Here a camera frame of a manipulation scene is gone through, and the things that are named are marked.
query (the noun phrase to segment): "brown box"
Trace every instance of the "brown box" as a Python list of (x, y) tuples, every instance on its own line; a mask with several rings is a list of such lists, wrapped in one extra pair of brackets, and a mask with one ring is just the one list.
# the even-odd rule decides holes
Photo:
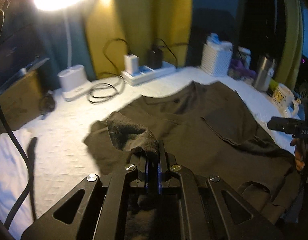
[[(43, 91), (37, 71), (31, 71), (0, 95), (1, 108), (12, 130), (38, 117)], [(0, 120), (0, 134), (6, 133)]]

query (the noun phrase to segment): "mug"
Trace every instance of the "mug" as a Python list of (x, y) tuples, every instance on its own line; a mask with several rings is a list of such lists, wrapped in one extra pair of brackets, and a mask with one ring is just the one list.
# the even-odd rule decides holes
[(272, 96), (273, 102), (278, 106), (279, 110), (286, 110), (290, 112), (288, 107), (291, 103), (294, 104), (294, 111), (291, 113), (292, 117), (299, 112), (299, 103), (294, 99), (294, 95), (290, 89), (285, 85), (279, 84)]

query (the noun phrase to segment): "silver screw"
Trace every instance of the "silver screw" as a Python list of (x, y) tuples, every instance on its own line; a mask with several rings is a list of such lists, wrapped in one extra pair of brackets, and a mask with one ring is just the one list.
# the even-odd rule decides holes
[(212, 182), (219, 182), (220, 181), (220, 176), (216, 176), (216, 175), (210, 176), (210, 181), (212, 181)]
[(89, 175), (87, 176), (87, 180), (88, 180), (89, 182), (93, 182), (93, 181), (95, 181), (96, 179), (97, 179), (96, 174), (89, 174)]
[(178, 164), (174, 164), (174, 165), (171, 166), (172, 171), (180, 171), (181, 168), (182, 168), (182, 166), (178, 165)]
[(126, 164), (125, 165), (125, 170), (127, 170), (127, 171), (133, 171), (133, 170), (135, 170), (135, 168), (136, 168), (136, 166), (134, 165), (134, 164)]

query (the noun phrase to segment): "hand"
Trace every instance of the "hand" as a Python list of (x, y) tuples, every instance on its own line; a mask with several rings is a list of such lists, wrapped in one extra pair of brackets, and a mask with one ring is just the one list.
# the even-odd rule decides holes
[(294, 156), (296, 162), (296, 169), (298, 171), (302, 171), (304, 169), (305, 166), (304, 160), (306, 153), (308, 153), (308, 144), (305, 147), (303, 147), (302, 146), (303, 143), (304, 141), (300, 139), (293, 139), (290, 143), (291, 146), (295, 146)]

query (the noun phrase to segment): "table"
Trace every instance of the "table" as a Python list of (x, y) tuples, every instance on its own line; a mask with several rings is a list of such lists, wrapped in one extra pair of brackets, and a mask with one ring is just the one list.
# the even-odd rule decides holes
[(236, 90), (276, 143), (292, 154), (291, 135), (269, 131), (266, 123), (272, 116), (280, 116), (278, 109), (266, 96), (252, 86), (228, 76), (212, 77), (199, 68), (185, 67), (176, 73), (136, 87), (126, 85), (122, 94), (100, 105), (92, 105), (86, 96), (72, 102), (65, 101), (61, 91), (55, 91), (56, 109), (44, 120), (37, 118), (24, 126), (38, 137), (35, 164), (35, 205), (38, 217), (59, 201), (90, 173), (100, 174), (94, 160), (82, 142), (89, 133), (90, 125), (118, 111), (140, 95), (166, 97), (181, 90), (191, 81), (210, 84), (220, 81)]

